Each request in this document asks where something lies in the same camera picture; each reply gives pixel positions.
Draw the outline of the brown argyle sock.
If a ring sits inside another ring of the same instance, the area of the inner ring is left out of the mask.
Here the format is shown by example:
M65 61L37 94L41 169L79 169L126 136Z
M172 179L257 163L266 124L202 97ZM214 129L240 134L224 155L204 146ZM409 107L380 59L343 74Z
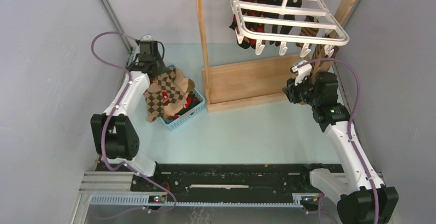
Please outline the brown argyle sock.
M177 67L155 77L144 92L149 123L165 116L176 116L189 106L188 96L195 89L195 83Z

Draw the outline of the brown striped sock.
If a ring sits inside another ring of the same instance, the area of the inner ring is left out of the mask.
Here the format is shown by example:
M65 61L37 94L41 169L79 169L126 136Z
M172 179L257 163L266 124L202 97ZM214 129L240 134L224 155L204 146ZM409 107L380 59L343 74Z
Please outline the brown striped sock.
M310 22L310 23L317 23L318 22L318 20L315 17L313 17L313 16L306 16L304 21L305 22ZM316 37L318 31L319 31L319 28L302 27L299 35L300 36L312 36L312 37Z

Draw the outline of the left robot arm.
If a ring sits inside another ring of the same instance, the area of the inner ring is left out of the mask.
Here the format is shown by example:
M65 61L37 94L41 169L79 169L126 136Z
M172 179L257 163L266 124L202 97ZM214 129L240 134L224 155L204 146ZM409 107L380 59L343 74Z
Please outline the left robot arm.
M123 83L111 104L101 114L90 120L97 153L109 170L125 166L138 176L144 176L142 184L149 191L162 186L162 177L155 173L157 163L140 151L140 139L130 117L146 90L151 87L151 77L162 73L164 47L161 42L143 37L136 40L139 52L127 67L109 63L105 65L121 69Z

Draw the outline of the white plastic clip hanger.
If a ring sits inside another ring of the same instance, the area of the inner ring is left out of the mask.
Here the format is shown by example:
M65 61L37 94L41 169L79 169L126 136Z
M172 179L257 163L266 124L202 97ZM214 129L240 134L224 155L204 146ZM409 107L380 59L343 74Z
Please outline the white plastic clip hanger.
M288 47L300 48L300 57L323 46L332 56L334 47L344 46L349 36L323 0L230 0L233 20L229 26L243 48L261 55L267 44L285 55Z

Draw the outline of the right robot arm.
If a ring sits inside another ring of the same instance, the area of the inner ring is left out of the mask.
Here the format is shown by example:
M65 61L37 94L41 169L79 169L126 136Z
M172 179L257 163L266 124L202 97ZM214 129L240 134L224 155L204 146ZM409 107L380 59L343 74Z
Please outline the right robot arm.
M299 178L305 192L319 189L336 204L342 223L388 223L399 200L395 187L386 186L365 155L347 108L338 102L334 73L319 72L314 83L308 76L290 78L283 92L291 103L304 102L330 140L343 168L346 182L319 166Z

